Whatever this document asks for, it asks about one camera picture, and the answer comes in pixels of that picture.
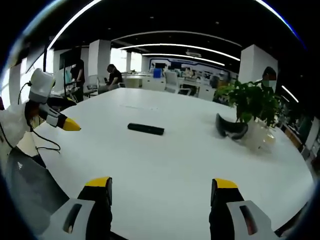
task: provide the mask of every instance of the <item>white robot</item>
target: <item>white robot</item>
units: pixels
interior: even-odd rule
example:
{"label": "white robot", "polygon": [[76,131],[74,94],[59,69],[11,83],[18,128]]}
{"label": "white robot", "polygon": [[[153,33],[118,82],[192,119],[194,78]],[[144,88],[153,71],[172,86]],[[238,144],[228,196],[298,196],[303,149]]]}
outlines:
{"label": "white robot", "polygon": [[79,131],[81,128],[72,119],[52,109],[48,105],[50,93],[55,85],[52,75],[36,69],[30,80],[29,101],[24,104],[12,104],[0,111],[0,168],[4,172],[12,148],[24,137],[25,132],[32,130],[30,120],[39,115],[53,127],[66,131]]}

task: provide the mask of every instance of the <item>round table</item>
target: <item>round table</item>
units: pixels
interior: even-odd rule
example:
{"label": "round table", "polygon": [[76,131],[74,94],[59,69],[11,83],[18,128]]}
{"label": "round table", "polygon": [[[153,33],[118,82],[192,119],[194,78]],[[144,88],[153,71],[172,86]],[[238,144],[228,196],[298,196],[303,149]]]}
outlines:
{"label": "round table", "polygon": [[[41,124],[36,131],[59,143],[61,151],[39,152],[71,198],[86,182],[112,177],[111,230],[127,239],[209,240],[213,178],[234,181],[277,230],[312,194],[314,182],[304,159],[278,128],[271,151],[259,154],[221,138],[217,113],[236,118],[234,108],[218,103],[119,88],[64,111],[81,131]],[[129,123],[164,128],[164,135],[128,130]]]}

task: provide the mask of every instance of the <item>green leaves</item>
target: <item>green leaves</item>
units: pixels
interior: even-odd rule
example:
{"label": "green leaves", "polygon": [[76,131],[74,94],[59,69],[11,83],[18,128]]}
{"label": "green leaves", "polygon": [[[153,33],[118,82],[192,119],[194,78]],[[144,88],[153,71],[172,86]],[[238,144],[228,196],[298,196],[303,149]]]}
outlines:
{"label": "green leaves", "polygon": [[267,126],[275,123],[279,112],[279,97],[271,87],[261,84],[262,81],[222,86],[217,90],[218,96],[227,96],[231,105],[236,105],[236,116],[240,122],[248,123],[252,118],[259,118]]}

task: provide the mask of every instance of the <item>desk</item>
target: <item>desk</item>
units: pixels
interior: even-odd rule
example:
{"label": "desk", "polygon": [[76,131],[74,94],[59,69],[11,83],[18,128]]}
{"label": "desk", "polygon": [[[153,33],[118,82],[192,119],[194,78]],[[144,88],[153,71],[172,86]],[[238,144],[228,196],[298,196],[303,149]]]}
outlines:
{"label": "desk", "polygon": [[[46,123],[36,131],[61,145],[39,149],[48,170],[69,197],[86,182],[111,176],[111,230],[130,240],[209,240],[213,178],[234,181],[271,219],[275,231],[309,200],[314,182],[290,139],[276,128],[271,152],[257,155],[221,139],[216,114],[236,110],[168,92],[119,88],[64,112],[81,131]],[[164,135],[127,129],[129,123],[165,128]],[[37,146],[51,146],[35,139]]]}

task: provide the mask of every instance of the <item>black remote control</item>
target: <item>black remote control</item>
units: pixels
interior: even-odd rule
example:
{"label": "black remote control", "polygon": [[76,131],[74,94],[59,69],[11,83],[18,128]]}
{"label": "black remote control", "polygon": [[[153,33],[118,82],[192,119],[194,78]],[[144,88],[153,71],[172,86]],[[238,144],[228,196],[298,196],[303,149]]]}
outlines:
{"label": "black remote control", "polygon": [[137,123],[129,123],[128,124],[128,129],[138,131],[138,132],[143,132],[147,134],[155,134],[155,135],[163,135],[165,129],[156,127],[156,126],[148,126],[148,125],[142,125],[142,124],[137,124]]}

